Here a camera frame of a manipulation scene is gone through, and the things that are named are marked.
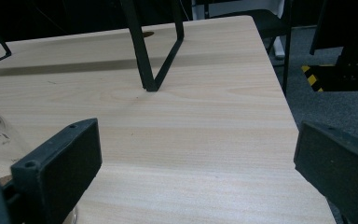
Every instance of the yellow and black tape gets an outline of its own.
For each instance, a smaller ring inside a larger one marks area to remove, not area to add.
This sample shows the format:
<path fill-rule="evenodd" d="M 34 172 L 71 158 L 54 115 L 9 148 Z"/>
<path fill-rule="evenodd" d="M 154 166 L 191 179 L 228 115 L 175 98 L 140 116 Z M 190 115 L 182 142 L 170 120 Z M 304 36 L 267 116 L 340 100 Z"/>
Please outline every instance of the yellow and black tape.
<path fill-rule="evenodd" d="M 318 78 L 313 74 L 312 67 L 304 65 L 301 67 L 301 69 L 303 70 L 304 75 L 306 76 L 310 86 L 314 91 L 324 91 Z"/>

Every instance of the wooden table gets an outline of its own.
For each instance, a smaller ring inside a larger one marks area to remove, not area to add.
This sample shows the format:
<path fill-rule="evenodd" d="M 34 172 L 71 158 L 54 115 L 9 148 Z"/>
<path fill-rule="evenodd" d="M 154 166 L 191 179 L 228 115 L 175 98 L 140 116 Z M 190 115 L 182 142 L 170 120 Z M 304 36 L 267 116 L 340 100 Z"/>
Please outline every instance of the wooden table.
<path fill-rule="evenodd" d="M 144 31 L 157 73 L 173 25 Z M 0 112 L 32 147 L 99 120 L 103 166 L 78 223 L 335 223 L 295 170 L 297 128 L 252 19 L 185 32 L 158 92 L 142 89 L 128 30 L 8 43 Z"/>

